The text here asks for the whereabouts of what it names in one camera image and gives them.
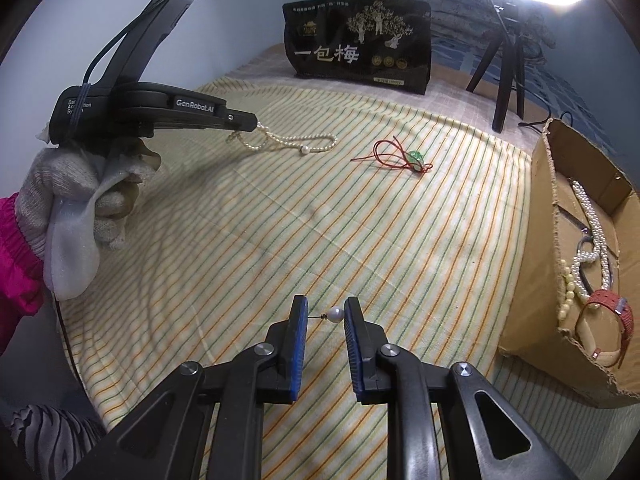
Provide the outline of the pink sleeved left forearm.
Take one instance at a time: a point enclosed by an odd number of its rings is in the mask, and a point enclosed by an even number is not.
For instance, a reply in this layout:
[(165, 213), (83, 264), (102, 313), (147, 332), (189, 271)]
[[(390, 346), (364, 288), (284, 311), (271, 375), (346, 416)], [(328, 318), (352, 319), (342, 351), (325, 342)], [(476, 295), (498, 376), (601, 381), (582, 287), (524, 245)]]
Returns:
[(1, 200), (1, 352), (17, 325), (43, 305), (43, 259), (51, 204), (26, 192)]

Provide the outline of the white gloved left hand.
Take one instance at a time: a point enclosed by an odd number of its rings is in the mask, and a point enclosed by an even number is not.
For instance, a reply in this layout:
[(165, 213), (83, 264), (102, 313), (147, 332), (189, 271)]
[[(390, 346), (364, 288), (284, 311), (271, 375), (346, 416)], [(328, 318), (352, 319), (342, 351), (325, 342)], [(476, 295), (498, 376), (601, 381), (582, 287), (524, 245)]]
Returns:
[(140, 185), (161, 163), (139, 139), (118, 141), (106, 156), (77, 146), (36, 155), (18, 192), (16, 220), (55, 299), (80, 296), (98, 273), (100, 251), (124, 246)]

